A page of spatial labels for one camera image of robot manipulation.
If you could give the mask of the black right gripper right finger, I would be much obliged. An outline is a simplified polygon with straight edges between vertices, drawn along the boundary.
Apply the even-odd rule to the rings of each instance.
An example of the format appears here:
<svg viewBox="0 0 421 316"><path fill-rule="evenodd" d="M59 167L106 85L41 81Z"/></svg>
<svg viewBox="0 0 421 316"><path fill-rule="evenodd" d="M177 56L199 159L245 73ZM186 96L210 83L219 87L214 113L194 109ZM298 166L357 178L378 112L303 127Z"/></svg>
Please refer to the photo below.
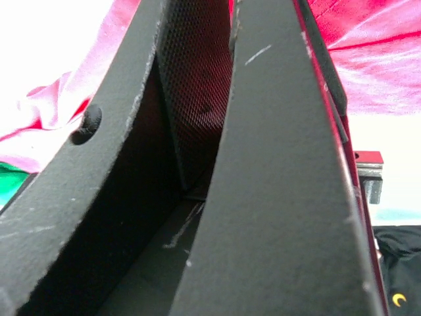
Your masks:
<svg viewBox="0 0 421 316"><path fill-rule="evenodd" d="M386 315L306 1L240 1L231 98L171 315Z"/></svg>

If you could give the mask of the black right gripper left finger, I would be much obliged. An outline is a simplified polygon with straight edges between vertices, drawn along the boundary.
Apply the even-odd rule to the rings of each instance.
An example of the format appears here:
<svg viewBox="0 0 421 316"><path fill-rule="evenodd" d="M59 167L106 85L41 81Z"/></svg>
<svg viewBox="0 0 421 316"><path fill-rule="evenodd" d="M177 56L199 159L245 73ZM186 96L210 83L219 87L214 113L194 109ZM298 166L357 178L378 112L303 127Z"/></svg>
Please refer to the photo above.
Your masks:
<svg viewBox="0 0 421 316"><path fill-rule="evenodd" d="M227 1L142 1L81 127L1 214L1 314L95 315L212 163Z"/></svg>

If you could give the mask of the pink t shirt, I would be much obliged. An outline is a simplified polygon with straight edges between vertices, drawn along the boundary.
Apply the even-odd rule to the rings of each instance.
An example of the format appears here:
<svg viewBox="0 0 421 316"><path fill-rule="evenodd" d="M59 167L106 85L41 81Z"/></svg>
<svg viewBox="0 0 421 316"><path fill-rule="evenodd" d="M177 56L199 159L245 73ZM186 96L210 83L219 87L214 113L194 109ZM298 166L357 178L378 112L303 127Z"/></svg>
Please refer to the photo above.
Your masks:
<svg viewBox="0 0 421 316"><path fill-rule="evenodd" d="M38 172L96 92L138 1L1 2L1 160ZM420 2L311 1L352 113L420 111Z"/></svg>

